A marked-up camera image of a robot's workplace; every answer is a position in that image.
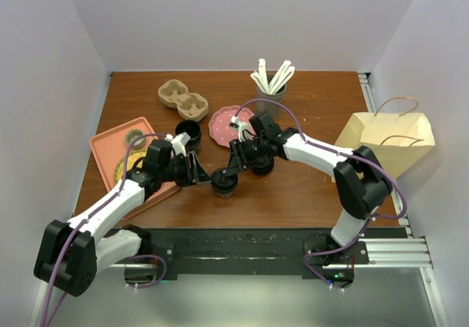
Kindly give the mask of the black takeout coffee cup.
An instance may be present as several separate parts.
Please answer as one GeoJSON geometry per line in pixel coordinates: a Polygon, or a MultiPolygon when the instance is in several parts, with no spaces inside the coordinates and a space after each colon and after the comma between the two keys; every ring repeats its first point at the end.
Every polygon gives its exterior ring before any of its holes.
{"type": "Polygon", "coordinates": [[[215,189],[215,193],[222,199],[228,199],[234,193],[233,189],[215,189]]]}

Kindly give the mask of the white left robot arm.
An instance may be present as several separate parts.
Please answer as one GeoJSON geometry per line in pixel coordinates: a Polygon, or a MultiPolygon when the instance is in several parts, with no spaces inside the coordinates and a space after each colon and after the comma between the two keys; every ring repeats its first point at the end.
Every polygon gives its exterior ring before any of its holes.
{"type": "Polygon", "coordinates": [[[45,228],[34,276],[80,296],[109,266],[127,258],[147,261],[152,243],[146,230],[127,226],[112,236],[108,231],[164,183],[188,187],[211,180],[194,151],[177,153],[170,141],[152,140],[145,156],[102,199],[80,215],[66,222],[54,220],[45,228]]]}

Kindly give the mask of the black coffee cup lid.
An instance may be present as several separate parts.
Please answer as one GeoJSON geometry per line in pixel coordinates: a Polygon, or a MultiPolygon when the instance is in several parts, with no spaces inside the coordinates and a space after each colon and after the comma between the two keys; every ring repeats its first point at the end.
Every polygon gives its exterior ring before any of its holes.
{"type": "Polygon", "coordinates": [[[228,193],[237,187],[238,176],[236,174],[227,175],[227,168],[216,169],[212,174],[212,188],[219,193],[228,193]]]}

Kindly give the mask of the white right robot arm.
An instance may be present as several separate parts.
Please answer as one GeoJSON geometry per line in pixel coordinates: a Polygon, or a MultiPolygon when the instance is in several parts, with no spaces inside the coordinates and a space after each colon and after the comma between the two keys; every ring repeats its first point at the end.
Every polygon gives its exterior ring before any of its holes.
{"type": "Polygon", "coordinates": [[[240,138],[230,141],[228,166],[214,183],[233,191],[239,173],[268,173],[275,158],[330,175],[336,181],[342,212],[326,239],[325,251],[331,261],[344,262],[352,255],[354,241],[393,190],[373,151],[368,147],[335,147],[304,136],[298,129],[282,129],[268,112],[251,117],[249,124],[254,135],[245,138],[239,131],[240,138]]]}

